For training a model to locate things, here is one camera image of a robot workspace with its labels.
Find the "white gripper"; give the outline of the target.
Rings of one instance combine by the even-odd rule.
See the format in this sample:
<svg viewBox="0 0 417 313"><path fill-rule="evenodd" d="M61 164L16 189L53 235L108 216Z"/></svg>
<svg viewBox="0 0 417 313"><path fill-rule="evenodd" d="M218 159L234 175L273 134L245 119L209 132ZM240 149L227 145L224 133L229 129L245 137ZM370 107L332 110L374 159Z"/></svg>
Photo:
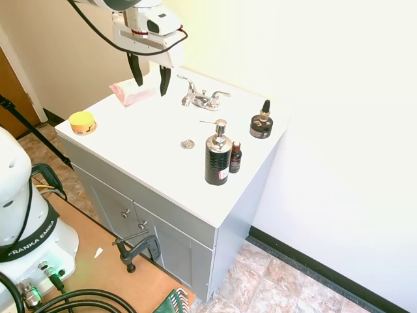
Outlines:
<svg viewBox="0 0 417 313"><path fill-rule="evenodd" d="M159 64L160 69L160 95L167 93L171 79L171 68L179 67L184 62L184 50L179 40L184 38L184 33L175 31L165 36L148 33L147 35L135 34L125 26L121 13L113 13L114 43L126 50L150 54L145 56L149 61ZM143 85L143 75L137 55L127 53L128 64L132 75L139 87Z"/></svg>

